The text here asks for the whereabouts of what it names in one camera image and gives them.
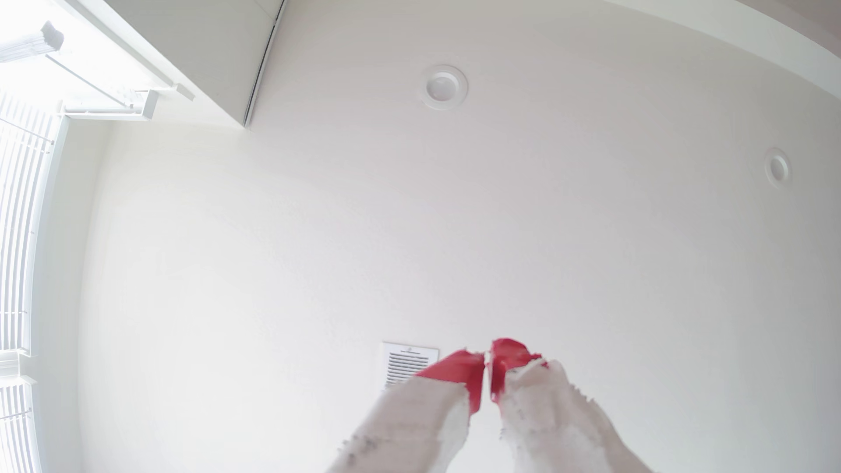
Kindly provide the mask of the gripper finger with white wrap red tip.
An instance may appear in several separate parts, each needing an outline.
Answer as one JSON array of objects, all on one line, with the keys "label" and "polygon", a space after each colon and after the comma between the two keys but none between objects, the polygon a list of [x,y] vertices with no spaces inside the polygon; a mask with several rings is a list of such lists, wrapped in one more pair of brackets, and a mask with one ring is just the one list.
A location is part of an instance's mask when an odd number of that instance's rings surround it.
[{"label": "gripper finger with white wrap red tip", "polygon": [[557,360],[497,339],[489,369],[491,400],[499,407],[515,472],[651,472]]},{"label": "gripper finger with white wrap red tip", "polygon": [[386,389],[327,472],[445,472],[481,405],[485,356],[459,350]]}]

